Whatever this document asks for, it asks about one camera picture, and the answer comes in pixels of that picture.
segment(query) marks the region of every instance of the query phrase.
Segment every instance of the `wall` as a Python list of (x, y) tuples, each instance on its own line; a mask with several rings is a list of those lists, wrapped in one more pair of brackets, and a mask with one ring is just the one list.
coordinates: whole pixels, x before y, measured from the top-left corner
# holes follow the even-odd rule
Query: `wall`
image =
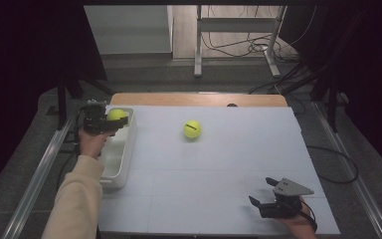
[(172, 6), (85, 6), (101, 55), (172, 52)]

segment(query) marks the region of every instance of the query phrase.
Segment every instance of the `sleeve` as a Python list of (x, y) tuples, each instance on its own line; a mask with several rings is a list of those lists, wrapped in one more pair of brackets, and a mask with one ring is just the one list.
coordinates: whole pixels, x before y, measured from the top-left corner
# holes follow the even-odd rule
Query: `sleeve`
[(66, 175), (58, 190), (42, 238), (96, 238), (103, 170), (94, 158), (79, 156), (74, 170)]

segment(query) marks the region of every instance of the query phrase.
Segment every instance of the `plastic bin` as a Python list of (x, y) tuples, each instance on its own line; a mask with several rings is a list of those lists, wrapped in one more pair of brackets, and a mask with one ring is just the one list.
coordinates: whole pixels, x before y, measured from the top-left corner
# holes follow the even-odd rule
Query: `plastic bin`
[(100, 184), (105, 188), (121, 188), (128, 178), (129, 164), (135, 142), (136, 121), (134, 111), (130, 108), (121, 109), (128, 114), (128, 124), (118, 130), (115, 136), (110, 136), (99, 157), (104, 165)]

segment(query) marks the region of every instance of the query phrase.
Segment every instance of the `dark wall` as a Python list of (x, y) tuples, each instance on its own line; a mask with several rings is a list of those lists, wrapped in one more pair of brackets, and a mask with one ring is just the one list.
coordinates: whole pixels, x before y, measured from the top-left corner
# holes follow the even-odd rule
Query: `dark wall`
[(75, 71), (105, 79), (83, 6), (0, 1), (0, 171), (29, 127), (40, 94), (60, 75), (80, 80)]
[(382, 1), (368, 8), (340, 63), (346, 112), (382, 156)]

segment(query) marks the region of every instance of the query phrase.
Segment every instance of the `yellow tennis ball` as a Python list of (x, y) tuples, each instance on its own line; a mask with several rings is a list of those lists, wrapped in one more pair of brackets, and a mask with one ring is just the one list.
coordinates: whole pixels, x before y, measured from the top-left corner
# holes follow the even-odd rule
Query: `yellow tennis ball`
[(198, 137), (201, 133), (201, 126), (196, 120), (190, 120), (184, 125), (184, 134), (189, 138)]
[(109, 113), (107, 113), (107, 120), (119, 120), (121, 118), (127, 117), (126, 112), (121, 109), (111, 109)]

